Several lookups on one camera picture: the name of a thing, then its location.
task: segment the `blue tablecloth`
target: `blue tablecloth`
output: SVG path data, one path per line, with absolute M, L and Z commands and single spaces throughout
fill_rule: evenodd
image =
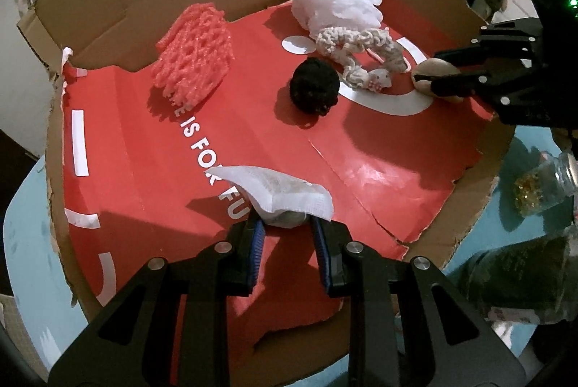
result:
M 500 183 L 469 235 L 445 268 L 451 278 L 477 251 L 529 240 L 565 228 L 571 221 L 568 201 L 541 216 L 522 220 L 513 207 L 513 182 L 538 163 L 539 152 L 557 155 L 560 150 L 550 131 L 518 127 L 505 157 Z M 86 327 L 86 318 L 76 304 L 64 278 L 62 266 L 50 242 L 44 159 L 40 159 L 12 200 L 4 222 L 4 246 L 10 281 L 22 320 L 41 359 L 50 369 L 60 354 Z M 512 351 L 519 355 L 533 326 L 517 326 Z M 339 387 L 346 385 L 348 359 L 300 380 L 297 387 Z

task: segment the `black yarn ball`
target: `black yarn ball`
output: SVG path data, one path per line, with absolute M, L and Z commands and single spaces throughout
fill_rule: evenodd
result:
M 289 83 L 289 94 L 304 113 L 325 116 L 337 105 L 339 74 L 326 61 L 310 57 L 296 68 Z

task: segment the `white stripe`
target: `white stripe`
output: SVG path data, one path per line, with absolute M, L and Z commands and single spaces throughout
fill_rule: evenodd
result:
M 66 214 L 68 223 L 75 225 L 76 227 L 82 227 L 85 229 L 100 228 L 98 214 L 81 214 L 80 212 L 74 212 L 66 208 L 64 208 L 64 213 Z
M 88 176 L 89 163 L 86 160 L 84 110 L 72 110 L 72 156 L 76 176 Z
M 363 107 L 392 116 L 417 115 L 434 102 L 431 96 L 421 94 L 417 90 L 405 95 L 388 95 L 364 89 L 353 90 L 343 82 L 339 87 L 339 94 Z
M 116 271 L 115 262 L 112 261 L 110 253 L 99 253 L 100 264 L 102 266 L 102 291 L 96 299 L 103 307 L 111 302 L 116 294 Z
M 63 113 L 64 108 L 62 107 L 62 104 L 64 102 L 64 94 L 66 93 L 66 87 L 68 86 L 68 83 L 66 82 L 66 80 L 62 81 L 62 93 L 60 94 L 60 112 Z M 60 129 L 60 140 L 61 140 L 61 144 L 64 144 L 64 128 Z M 60 159 L 62 160 L 62 166 L 64 167 L 64 147 L 62 147 L 60 149 Z
M 407 38 L 400 38 L 397 42 L 406 48 L 407 52 L 409 52 L 411 57 L 414 58 L 416 64 L 423 63 L 427 59 L 427 57 L 424 56 L 424 53 L 422 53 L 421 50 Z

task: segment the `torn cardboard edge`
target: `torn cardboard edge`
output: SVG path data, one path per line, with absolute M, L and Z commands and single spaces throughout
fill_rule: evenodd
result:
M 62 168 L 62 89 L 64 78 L 58 75 L 54 79 L 54 98 L 48 116 L 48 134 L 46 145 L 46 189 L 48 194 L 48 212 L 50 215 L 51 243 L 58 253 L 64 276 L 73 294 L 71 305 L 77 299 L 80 307 L 91 321 L 102 309 L 92 293 L 85 275 L 80 270 L 76 253 L 68 233 L 68 220 L 64 213 L 64 179 Z
M 160 13 L 161 20 L 157 23 L 161 28 L 155 28 L 159 34 L 149 34 L 150 39 L 156 42 L 174 21 L 176 15 L 185 7 L 194 2 L 204 0 L 149 0 L 151 8 L 170 8 L 168 13 Z M 456 45 L 464 45 L 478 33 L 483 21 L 468 8 L 465 0 L 404 0 L 433 25 L 448 35 Z M 92 11 L 88 20 L 102 15 L 106 11 L 106 4 L 94 7 L 91 0 L 82 0 L 85 10 Z M 47 66 L 54 77 L 55 97 L 53 99 L 48 124 L 48 142 L 46 149 L 47 192 L 53 238 L 57 242 L 57 250 L 63 266 L 64 274 L 72 293 L 78 297 L 83 312 L 88 320 L 94 319 L 101 307 L 96 297 L 80 271 L 76 256 L 68 234 L 68 222 L 64 214 L 64 191 L 62 171 L 62 109 L 60 107 L 62 95 L 61 59 L 62 47 L 74 42 L 74 39 L 59 39 L 54 34 L 52 25 L 44 20 L 44 14 L 49 14 L 53 8 L 60 6 L 60 11 L 66 8 L 69 0 L 37 0 L 36 11 L 27 13 L 18 24 L 21 33 L 31 46 L 31 49 Z M 229 9 L 235 8 L 238 15 L 249 14 L 265 8 L 268 0 L 229 0 Z M 52 23 L 66 23 L 66 19 L 57 20 L 51 17 Z M 85 24 L 74 19 L 78 30 L 84 30 Z M 133 33 L 134 28 L 142 28 L 142 20 L 136 20 L 131 30 L 119 31 L 118 36 L 137 36 L 143 30 Z M 99 34 L 108 40 L 100 40 L 102 50 L 115 45 L 111 33 Z M 154 43 L 150 47 L 128 50 L 127 54 L 135 56 L 135 65 L 142 65 L 150 59 L 150 50 L 154 50 Z M 102 62 L 108 64 L 106 56 L 100 59 L 98 50 L 94 50 L 86 63 Z M 421 238 L 410 246 L 405 260 L 417 254 L 429 257 L 437 266 L 443 266 L 455 249 L 456 242 L 461 241 L 475 223 L 479 214 L 485 208 L 491 195 L 495 177 L 501 166 L 501 160 L 508 150 L 513 135 L 513 128 L 502 125 L 498 120 L 492 121 L 484 131 L 479 150 L 481 160 L 471 169 L 466 170 L 463 177 L 457 182 L 453 194 L 446 201 L 434 222 L 425 231 Z M 255 348 L 253 357 L 243 366 L 231 373 L 232 385 L 235 386 L 263 386 L 269 387 L 307 377 L 343 356 L 349 345 L 349 311 L 345 304 L 342 311 L 326 322 L 313 326 L 299 327 L 282 333 L 266 336 Z

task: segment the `pink mesh sponge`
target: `pink mesh sponge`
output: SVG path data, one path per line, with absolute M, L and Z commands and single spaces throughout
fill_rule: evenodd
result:
M 213 4 L 193 4 L 157 43 L 154 85 L 175 104 L 197 106 L 229 71 L 234 56 L 223 15 Z

